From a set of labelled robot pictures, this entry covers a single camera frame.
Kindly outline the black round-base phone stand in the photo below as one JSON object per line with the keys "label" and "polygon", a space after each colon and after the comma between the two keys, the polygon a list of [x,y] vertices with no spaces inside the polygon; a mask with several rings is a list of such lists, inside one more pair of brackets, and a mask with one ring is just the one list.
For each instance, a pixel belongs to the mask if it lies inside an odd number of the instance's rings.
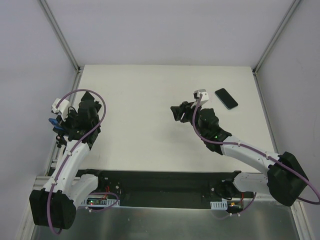
{"label": "black round-base phone stand", "polygon": [[57,147],[60,149],[62,146],[66,146],[67,145],[67,141],[65,139],[65,137],[61,134],[58,134],[56,136],[56,144],[57,144]]}

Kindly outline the black folding phone stand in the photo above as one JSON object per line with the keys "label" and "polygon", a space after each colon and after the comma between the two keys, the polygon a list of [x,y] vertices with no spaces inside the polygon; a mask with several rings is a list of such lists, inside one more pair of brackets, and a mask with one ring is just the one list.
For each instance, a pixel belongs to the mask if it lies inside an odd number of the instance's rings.
{"label": "black folding phone stand", "polygon": [[93,95],[89,92],[86,91],[83,95],[83,97],[80,99],[79,103],[80,108],[94,108],[96,112],[98,113],[102,107],[99,101],[95,100]]}

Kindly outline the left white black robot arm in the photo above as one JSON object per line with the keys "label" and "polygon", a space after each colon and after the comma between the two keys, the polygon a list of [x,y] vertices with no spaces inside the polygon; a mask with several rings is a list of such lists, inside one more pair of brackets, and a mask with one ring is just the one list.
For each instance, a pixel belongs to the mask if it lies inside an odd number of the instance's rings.
{"label": "left white black robot arm", "polygon": [[101,131],[98,115],[101,108],[98,101],[85,96],[78,109],[67,100],[58,98],[54,102],[52,110],[61,112],[61,115],[53,120],[53,125],[57,129],[57,141],[65,146],[65,150],[48,181],[41,189],[32,190],[29,196],[35,225],[67,230],[85,198],[91,192],[99,195],[105,191],[105,181],[93,174],[84,174],[74,182],[79,167]]}

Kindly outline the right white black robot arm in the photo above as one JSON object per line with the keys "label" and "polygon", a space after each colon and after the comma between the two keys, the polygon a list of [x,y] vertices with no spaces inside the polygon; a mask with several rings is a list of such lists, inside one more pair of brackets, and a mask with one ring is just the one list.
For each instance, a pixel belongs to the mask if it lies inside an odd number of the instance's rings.
{"label": "right white black robot arm", "polygon": [[242,192],[267,193],[290,207],[306,188],[308,177],[292,153],[263,151],[242,142],[219,126],[219,118],[212,108],[196,108],[195,102],[184,101],[170,110],[175,121],[192,125],[210,151],[239,160],[263,175],[238,173],[225,184],[228,196],[234,198]]}

